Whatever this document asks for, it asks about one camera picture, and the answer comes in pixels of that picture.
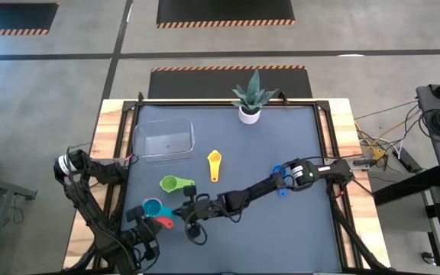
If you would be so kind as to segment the green succulent plant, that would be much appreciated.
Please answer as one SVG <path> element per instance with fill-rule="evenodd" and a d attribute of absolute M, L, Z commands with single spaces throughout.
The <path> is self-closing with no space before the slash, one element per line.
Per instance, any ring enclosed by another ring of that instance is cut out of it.
<path fill-rule="evenodd" d="M 243 90 L 239 85 L 236 85 L 236 88 L 232 89 L 232 92 L 238 97 L 238 101 L 233 101 L 231 104 L 235 107 L 239 107 L 247 115 L 255 115 L 261 111 L 263 106 L 266 105 L 278 91 L 279 89 L 272 91 L 262 89 L 260 87 L 260 74 L 258 69 L 256 69 L 246 90 Z"/>

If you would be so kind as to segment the red measuring cup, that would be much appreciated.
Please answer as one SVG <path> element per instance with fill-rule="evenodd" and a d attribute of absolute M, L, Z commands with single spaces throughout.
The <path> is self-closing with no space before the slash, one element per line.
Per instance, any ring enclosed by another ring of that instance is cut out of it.
<path fill-rule="evenodd" d="M 174 227 L 174 221 L 169 217 L 157 216 L 154 217 L 154 220 L 167 229 L 171 229 Z"/>

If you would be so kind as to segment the grey table mat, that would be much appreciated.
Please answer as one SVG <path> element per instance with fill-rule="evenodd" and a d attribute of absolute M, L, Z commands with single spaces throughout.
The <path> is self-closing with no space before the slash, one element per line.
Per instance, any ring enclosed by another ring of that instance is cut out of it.
<path fill-rule="evenodd" d="M 125 208 L 154 197 L 175 209 L 184 201 L 181 191 L 166 193 L 160 181 L 167 175 L 194 180 L 198 193 L 243 190 L 266 179 L 276 164 L 296 158 L 320 163 L 319 135 L 310 107 L 265 108 L 259 120 L 246 125 L 234 107 L 144 106 L 139 121 L 188 118 L 195 146 L 188 158 L 148 162 L 130 170 Z M 210 180 L 207 156 L 221 156 L 219 181 Z M 192 243 L 180 218 L 157 236 L 160 256 L 144 262 L 148 273 L 297 273 L 337 272 L 337 242 L 326 184 L 318 181 L 302 192 L 280 198 L 276 192 L 254 200 L 239 222 L 211 218 L 203 222 L 208 239 Z"/>

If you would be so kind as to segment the blue measuring cup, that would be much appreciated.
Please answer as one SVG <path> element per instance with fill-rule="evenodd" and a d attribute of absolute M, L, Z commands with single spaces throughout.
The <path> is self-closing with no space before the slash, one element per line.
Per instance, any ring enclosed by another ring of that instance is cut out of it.
<path fill-rule="evenodd" d="M 283 168 L 283 166 L 281 164 L 276 164 L 271 171 L 272 174 L 275 174 L 278 172 L 281 173 L 282 177 L 285 177 L 287 175 L 286 169 Z M 287 190 L 286 189 L 278 189 L 277 194 L 280 198 L 285 198 L 287 196 Z"/>

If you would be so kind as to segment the black power strip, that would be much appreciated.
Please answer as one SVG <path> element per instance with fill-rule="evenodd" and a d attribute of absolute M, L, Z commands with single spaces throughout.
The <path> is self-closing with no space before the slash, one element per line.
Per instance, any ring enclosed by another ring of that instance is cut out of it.
<path fill-rule="evenodd" d="M 423 171 L 423 168 L 405 148 L 402 148 L 401 150 L 393 150 L 392 155 L 409 173 L 421 173 Z"/>

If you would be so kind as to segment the green measuring cup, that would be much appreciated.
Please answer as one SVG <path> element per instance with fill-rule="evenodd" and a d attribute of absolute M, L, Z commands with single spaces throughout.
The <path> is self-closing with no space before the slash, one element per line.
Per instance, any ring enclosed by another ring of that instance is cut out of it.
<path fill-rule="evenodd" d="M 160 187 L 166 193 L 174 192 L 178 189 L 184 188 L 185 186 L 194 186 L 194 185 L 195 185 L 194 180 L 183 179 L 172 175 L 165 176 L 160 181 Z"/>

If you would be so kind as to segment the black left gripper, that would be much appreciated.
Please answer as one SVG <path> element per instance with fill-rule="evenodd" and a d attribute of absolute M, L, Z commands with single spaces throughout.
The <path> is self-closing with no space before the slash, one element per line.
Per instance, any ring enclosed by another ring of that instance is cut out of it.
<path fill-rule="evenodd" d="M 157 234 L 163 229 L 157 221 L 147 217 L 142 205 L 135 206 L 126 212 L 128 222 L 136 222 L 133 228 L 125 231 L 125 243 L 131 252 L 134 264 L 140 264 L 143 260 L 158 260 L 160 245 Z"/>

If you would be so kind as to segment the black striped-edge floor mat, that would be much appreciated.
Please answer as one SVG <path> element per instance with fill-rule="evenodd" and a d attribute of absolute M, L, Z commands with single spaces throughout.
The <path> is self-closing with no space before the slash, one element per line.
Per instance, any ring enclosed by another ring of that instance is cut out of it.
<path fill-rule="evenodd" d="M 46 35 L 60 7 L 51 3 L 0 3 L 0 36 Z"/>
<path fill-rule="evenodd" d="M 294 25 L 291 0 L 159 0 L 157 28 Z"/>
<path fill-rule="evenodd" d="M 260 87 L 278 90 L 288 99 L 310 99 L 307 70 L 301 65 L 156 67 L 150 72 L 149 99 L 234 99 L 248 87 L 254 72 Z"/>

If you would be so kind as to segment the teal measuring cup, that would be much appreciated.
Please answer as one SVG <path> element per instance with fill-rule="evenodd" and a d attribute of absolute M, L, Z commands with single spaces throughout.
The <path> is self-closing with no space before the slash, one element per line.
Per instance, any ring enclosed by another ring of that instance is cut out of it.
<path fill-rule="evenodd" d="M 171 208 L 166 207 L 158 198 L 146 198 L 142 202 L 145 215 L 149 217 L 174 218 Z"/>

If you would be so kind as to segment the yellow measuring cup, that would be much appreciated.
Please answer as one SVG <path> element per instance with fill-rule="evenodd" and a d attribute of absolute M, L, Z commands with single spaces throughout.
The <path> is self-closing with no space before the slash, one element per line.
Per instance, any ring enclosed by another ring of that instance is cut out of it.
<path fill-rule="evenodd" d="M 210 180 L 213 183 L 219 181 L 219 170 L 221 166 L 222 156 L 217 150 L 213 150 L 208 156 Z"/>

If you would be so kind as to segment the clear plastic basket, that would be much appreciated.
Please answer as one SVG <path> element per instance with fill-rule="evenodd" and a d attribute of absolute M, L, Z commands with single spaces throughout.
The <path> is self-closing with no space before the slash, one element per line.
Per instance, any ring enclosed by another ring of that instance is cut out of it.
<path fill-rule="evenodd" d="M 148 162 L 188 158 L 194 146 L 193 123 L 188 118 L 140 122 L 133 133 L 133 153 Z"/>

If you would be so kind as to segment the white plant pot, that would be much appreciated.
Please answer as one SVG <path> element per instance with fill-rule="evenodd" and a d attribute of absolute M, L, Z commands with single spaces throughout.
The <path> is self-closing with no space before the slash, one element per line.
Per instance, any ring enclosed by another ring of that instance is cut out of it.
<path fill-rule="evenodd" d="M 259 120 L 260 111 L 255 112 L 254 114 L 248 114 L 247 112 L 244 111 L 242 107 L 240 107 L 238 110 L 238 117 L 242 123 L 246 125 L 252 125 Z"/>

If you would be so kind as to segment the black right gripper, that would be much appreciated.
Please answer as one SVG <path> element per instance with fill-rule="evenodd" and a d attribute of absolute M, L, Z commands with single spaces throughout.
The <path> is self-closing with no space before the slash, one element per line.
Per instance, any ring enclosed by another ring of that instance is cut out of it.
<path fill-rule="evenodd" d="M 179 208 L 173 210 L 175 218 L 181 218 L 185 223 L 185 233 L 189 240 L 196 240 L 199 236 L 208 235 L 204 227 L 199 223 L 200 220 L 222 217 L 222 211 L 215 201 L 211 200 L 209 194 L 197 194 L 195 186 L 185 186 L 184 196 L 189 200 L 184 202 Z"/>

